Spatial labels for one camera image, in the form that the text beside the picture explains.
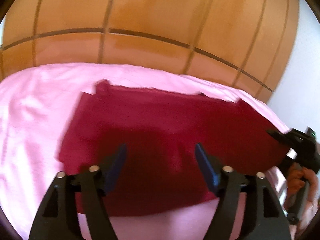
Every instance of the black handle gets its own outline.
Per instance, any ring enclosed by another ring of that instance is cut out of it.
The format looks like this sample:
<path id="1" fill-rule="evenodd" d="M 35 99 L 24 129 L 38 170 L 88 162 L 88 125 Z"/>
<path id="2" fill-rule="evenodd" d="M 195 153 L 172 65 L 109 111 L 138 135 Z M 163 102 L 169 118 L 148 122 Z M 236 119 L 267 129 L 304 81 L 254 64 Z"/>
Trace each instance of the black handle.
<path id="1" fill-rule="evenodd" d="M 305 178 L 302 178 L 301 180 L 305 182 L 305 185 L 298 191 L 296 195 L 292 196 L 293 198 L 295 197 L 295 201 L 294 204 L 288 208 L 287 219 L 289 223 L 294 226 L 299 223 L 303 215 L 310 189 L 308 180 Z"/>

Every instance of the bed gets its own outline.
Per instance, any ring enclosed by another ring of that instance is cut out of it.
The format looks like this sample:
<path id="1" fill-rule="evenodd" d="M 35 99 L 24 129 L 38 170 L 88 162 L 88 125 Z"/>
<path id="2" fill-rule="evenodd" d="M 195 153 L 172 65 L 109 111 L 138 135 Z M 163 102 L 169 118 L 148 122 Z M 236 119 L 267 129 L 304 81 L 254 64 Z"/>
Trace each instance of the bed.
<path id="1" fill-rule="evenodd" d="M 107 79 L 113 85 L 146 87 L 236 102 L 244 100 L 281 132 L 288 127 L 262 102 L 246 92 L 188 75 L 176 75 L 132 65 L 67 63 L 43 65 L 17 72 L 0 83 L 0 204 L 10 223 L 28 239 L 39 203 L 55 174 L 61 140 L 82 92 L 94 93 L 94 84 Z M 268 178 L 280 190 L 284 177 L 277 168 Z M 202 239 L 219 200 L 139 217 L 111 217 L 119 239 Z M 237 220 L 243 216 L 242 195 Z M 83 237 L 90 239 L 85 215 L 78 214 Z M 241 222 L 230 239 L 236 239 Z"/>

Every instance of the human hand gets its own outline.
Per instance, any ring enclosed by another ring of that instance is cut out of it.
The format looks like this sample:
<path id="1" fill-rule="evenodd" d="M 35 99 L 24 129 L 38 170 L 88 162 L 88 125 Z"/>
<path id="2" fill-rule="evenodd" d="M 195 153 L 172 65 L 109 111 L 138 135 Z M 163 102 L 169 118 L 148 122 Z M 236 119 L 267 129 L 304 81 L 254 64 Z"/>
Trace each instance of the human hand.
<path id="1" fill-rule="evenodd" d="M 310 189 L 309 189 L 305 211 L 303 212 L 303 215 L 299 224 L 296 227 L 290 226 L 292 239 L 294 239 L 293 236 L 297 237 L 301 235 L 301 233 L 307 228 L 308 224 L 313 219 L 318 209 L 317 199 L 316 199 L 318 184 L 319 184 L 318 177 L 316 176 L 313 170 L 307 169 L 305 167 L 303 167 L 301 171 L 297 170 L 296 165 L 297 164 L 294 163 L 288 171 L 289 175 L 287 178 L 287 186 L 288 186 L 287 197 L 284 202 L 285 210 L 288 210 L 289 206 L 292 204 L 290 203 L 292 196 L 294 194 L 297 194 L 297 192 L 301 188 L 303 188 L 305 182 L 301 180 L 302 177 L 304 177 L 309 181 Z"/>

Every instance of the metal screw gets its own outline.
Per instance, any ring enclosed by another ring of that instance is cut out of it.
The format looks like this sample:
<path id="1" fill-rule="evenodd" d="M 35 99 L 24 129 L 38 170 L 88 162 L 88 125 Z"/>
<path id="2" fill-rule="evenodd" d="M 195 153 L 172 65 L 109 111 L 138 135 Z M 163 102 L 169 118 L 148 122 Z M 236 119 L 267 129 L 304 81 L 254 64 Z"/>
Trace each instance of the metal screw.
<path id="1" fill-rule="evenodd" d="M 230 166 L 223 166 L 222 168 L 225 172 L 233 172 L 233 168 Z"/>
<path id="2" fill-rule="evenodd" d="M 263 172 L 257 172 L 257 177 L 259 179 L 264 179 L 266 176 L 265 176 L 265 174 Z"/>
<path id="3" fill-rule="evenodd" d="M 57 178 L 58 179 L 61 179 L 65 176 L 66 174 L 63 172 L 63 171 L 59 171 L 58 174 L 57 174 Z"/>
<path id="4" fill-rule="evenodd" d="M 100 167 L 98 165 L 93 165 L 89 168 L 89 171 L 94 172 L 94 171 L 98 171 L 100 169 Z"/>

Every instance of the red towel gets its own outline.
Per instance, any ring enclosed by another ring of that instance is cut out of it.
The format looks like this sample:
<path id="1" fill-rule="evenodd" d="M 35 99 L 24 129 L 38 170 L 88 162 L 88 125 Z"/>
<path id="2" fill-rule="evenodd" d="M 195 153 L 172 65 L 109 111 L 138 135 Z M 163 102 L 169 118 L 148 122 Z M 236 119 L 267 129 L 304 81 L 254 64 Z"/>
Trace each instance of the red towel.
<path id="1" fill-rule="evenodd" d="M 104 203 L 110 216 L 146 215 L 215 198 L 195 160 L 198 142 L 209 155 L 244 174 L 279 164 L 289 148 L 267 129 L 276 127 L 242 100 L 102 81 L 95 95 L 82 94 L 59 160 L 67 174 L 76 174 L 126 143 L 127 160 Z M 82 212 L 81 196 L 76 199 Z"/>

